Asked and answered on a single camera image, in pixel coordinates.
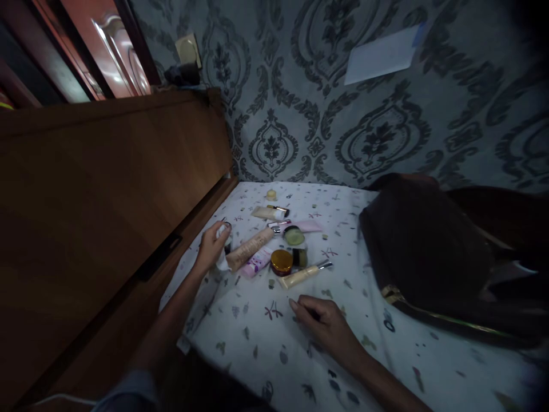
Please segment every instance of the makeup bag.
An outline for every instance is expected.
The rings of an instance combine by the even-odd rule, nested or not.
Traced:
[[[495,265],[492,245],[436,180],[391,173],[368,190],[379,194],[360,214],[360,226],[387,303],[492,344],[532,347],[547,335],[545,302],[481,299]]]

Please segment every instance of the paper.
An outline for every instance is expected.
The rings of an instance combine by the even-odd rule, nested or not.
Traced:
[[[355,47],[349,55],[345,85],[407,69],[423,23]]]

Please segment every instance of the white cable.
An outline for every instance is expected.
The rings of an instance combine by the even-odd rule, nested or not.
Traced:
[[[66,399],[67,401],[81,403],[83,405],[94,406],[94,405],[97,404],[97,401],[90,401],[89,399],[83,399],[83,398],[75,397],[75,396],[68,395],[68,394],[55,394],[55,395],[49,396],[49,397],[47,397],[47,398],[45,398],[41,401],[33,403],[32,405],[29,405],[29,407],[30,406],[38,406],[38,405],[41,405],[43,403],[52,401],[52,400],[57,399],[57,398],[63,398],[63,399]]]

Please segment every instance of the jar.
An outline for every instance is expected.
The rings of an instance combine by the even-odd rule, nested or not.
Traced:
[[[291,225],[284,229],[284,239],[290,246],[296,246],[303,243],[305,236],[298,226]]]
[[[270,266],[277,276],[287,276],[292,270],[293,256],[291,253],[278,249],[270,256]]]

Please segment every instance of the wallpaper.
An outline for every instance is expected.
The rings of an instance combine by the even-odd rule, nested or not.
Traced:
[[[132,0],[160,72],[194,33],[244,181],[549,191],[547,58],[519,2]],[[425,23],[412,66],[343,85],[351,49]]]

